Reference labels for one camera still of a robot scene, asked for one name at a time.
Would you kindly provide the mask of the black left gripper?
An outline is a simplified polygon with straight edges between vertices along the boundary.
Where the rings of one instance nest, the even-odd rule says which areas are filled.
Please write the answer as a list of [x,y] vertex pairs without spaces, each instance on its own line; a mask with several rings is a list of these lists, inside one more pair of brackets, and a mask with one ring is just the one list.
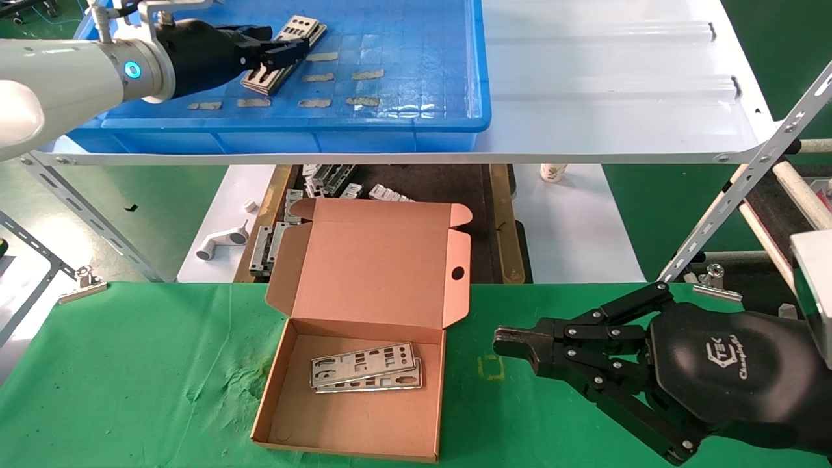
[[199,19],[155,28],[173,67],[176,99],[211,90],[246,70],[282,70],[300,62],[310,50],[309,38],[271,40],[270,25],[215,27]]

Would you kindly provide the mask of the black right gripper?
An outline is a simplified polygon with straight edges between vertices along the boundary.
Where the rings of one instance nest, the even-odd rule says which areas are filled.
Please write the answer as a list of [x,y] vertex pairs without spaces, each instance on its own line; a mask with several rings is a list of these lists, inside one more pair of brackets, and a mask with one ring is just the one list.
[[[637,398],[653,390],[647,367],[562,346],[642,339],[643,329],[631,323],[672,303],[669,285],[658,281],[574,318],[499,326],[493,347],[500,356],[528,361],[537,377],[567,383],[656,455],[681,466],[696,455],[704,433]],[[658,385],[707,432],[764,449],[830,456],[831,374],[805,322],[679,303],[651,320],[649,335]]]

